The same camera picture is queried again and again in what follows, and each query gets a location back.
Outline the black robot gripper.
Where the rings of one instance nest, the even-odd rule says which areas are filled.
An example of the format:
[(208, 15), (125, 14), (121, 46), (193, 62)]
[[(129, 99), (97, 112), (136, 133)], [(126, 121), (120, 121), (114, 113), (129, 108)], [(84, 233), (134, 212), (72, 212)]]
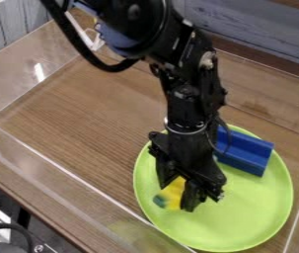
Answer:
[(195, 129), (166, 128), (166, 133), (149, 133), (149, 155), (154, 159), (158, 187), (162, 189), (176, 177), (185, 180), (180, 208), (193, 212), (211, 199), (224, 194), (227, 177), (215, 162), (217, 125)]

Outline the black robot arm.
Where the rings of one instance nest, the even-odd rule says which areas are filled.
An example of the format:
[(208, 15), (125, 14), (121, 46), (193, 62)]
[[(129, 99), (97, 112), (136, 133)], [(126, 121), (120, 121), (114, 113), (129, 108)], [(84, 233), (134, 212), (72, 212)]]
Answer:
[(72, 46), (105, 72), (138, 61), (149, 64), (166, 103), (165, 132), (149, 133), (149, 155), (161, 188), (183, 178), (177, 207), (188, 212), (223, 198), (227, 177), (215, 162), (217, 129), (227, 128), (219, 110), (227, 90), (219, 59), (204, 32), (175, 10), (171, 0), (74, 0), (98, 20), (105, 45), (124, 59), (104, 63), (93, 54), (54, 0), (40, 0)]

